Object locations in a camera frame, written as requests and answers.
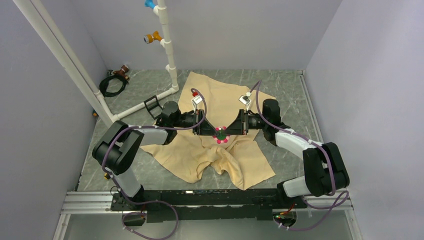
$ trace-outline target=white wall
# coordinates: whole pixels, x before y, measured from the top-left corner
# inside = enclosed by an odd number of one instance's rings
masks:
[[[306,68],[366,240],[424,239],[424,2],[343,0]]]
[[[164,69],[144,0],[71,0],[110,69]],[[167,0],[180,69],[305,69],[342,0]]]
[[[75,14],[60,3],[66,2],[56,1],[58,8],[50,10],[64,18]],[[100,59],[75,19],[67,19],[63,33],[78,34],[72,42],[77,53]],[[0,238],[48,240],[66,192],[77,184],[95,120],[91,106],[11,0],[0,1],[0,32]],[[106,75],[101,61],[90,64],[93,78]]]

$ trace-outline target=vertical white pipe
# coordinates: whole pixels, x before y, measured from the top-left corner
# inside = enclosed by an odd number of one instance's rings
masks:
[[[178,83],[177,83],[177,69],[174,63],[174,50],[172,47],[170,30],[168,26],[168,12],[167,6],[165,5],[165,0],[157,0],[157,13],[159,16],[160,24],[162,25],[163,39],[166,50],[166,55],[168,56],[169,63],[169,74],[172,79],[172,87],[178,91]]]
[[[73,80],[75,85],[91,104],[106,126],[112,125],[112,120],[109,118],[108,114],[103,109],[100,102],[97,100],[96,96],[90,89],[90,86],[86,83],[81,73],[78,71],[77,67],[74,65],[74,62],[70,59],[68,53],[64,50],[61,43],[58,41],[57,37],[53,34],[52,30],[46,24],[43,17],[38,12],[37,8],[33,5],[31,1],[28,0],[13,0],[19,10],[23,13],[28,22],[32,25],[34,30],[38,33],[56,59],[59,61],[60,65],[65,69],[67,74]]]
[[[45,24],[48,26],[50,31],[53,33],[53,35],[56,37],[57,41],[60,43],[62,48],[65,50],[75,67],[78,69],[78,71],[81,73],[84,80],[87,82],[87,84],[90,86],[92,92],[95,95],[100,94],[99,89],[97,88],[96,84],[90,77],[89,73],[86,71],[83,64],[78,59],[75,52],[72,50],[71,46],[69,45],[68,41],[66,41],[65,37],[63,36],[62,32],[59,30],[58,26],[56,25],[53,18],[50,16],[50,14],[47,12],[44,5],[41,3],[40,0],[30,0],[34,7],[37,9],[39,15],[43,18]]]

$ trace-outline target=orange valve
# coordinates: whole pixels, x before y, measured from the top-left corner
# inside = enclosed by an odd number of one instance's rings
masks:
[[[162,40],[162,37],[159,35],[158,31],[155,31],[152,34],[147,34],[144,36],[144,41],[146,44],[151,44],[155,40],[158,40],[159,42]]]

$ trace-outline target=robotic arm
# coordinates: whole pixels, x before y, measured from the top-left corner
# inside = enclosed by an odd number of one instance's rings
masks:
[[[112,172],[113,178],[119,186],[134,202],[142,201],[144,189],[140,185],[131,169],[134,157],[139,146],[145,145],[167,145],[177,135],[172,128],[187,128],[194,126],[204,117],[202,109],[181,113],[178,104],[169,101],[164,104],[162,112],[156,117],[156,126],[151,128],[139,128],[127,131],[118,140],[121,146],[114,144],[107,156],[105,167]],[[276,100],[266,99],[262,103],[262,114],[265,119],[290,133],[279,131],[265,123],[261,116],[251,111],[240,109],[236,119],[225,129],[216,128],[207,119],[192,129],[193,134],[200,136],[217,135],[246,135],[249,129],[262,129],[267,141],[276,147],[287,149],[304,163],[304,176],[283,181],[277,185],[278,198],[281,201],[290,202],[293,198],[303,195],[314,195],[316,197],[328,194],[332,191],[330,171],[326,164],[324,154],[316,146],[309,144],[295,131],[281,121],[280,107]],[[116,121],[107,130],[102,139],[92,151],[92,156],[102,164],[106,152],[114,138],[129,126],[122,121]],[[349,175],[346,171],[341,154],[336,144],[332,142],[315,142],[321,146],[329,156],[336,189],[345,188],[349,185]]]

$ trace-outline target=black bracket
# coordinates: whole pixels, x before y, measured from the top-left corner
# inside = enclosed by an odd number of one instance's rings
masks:
[[[155,108],[160,108],[161,110],[163,110],[164,108],[159,104],[159,100],[158,100],[158,96],[154,95],[152,97],[149,97],[147,100],[145,100],[144,102],[145,108],[148,112],[148,114],[150,114],[150,116],[156,120],[157,118],[159,118],[161,116],[161,114],[159,113],[158,115],[154,116],[151,112],[151,110],[155,109]]]

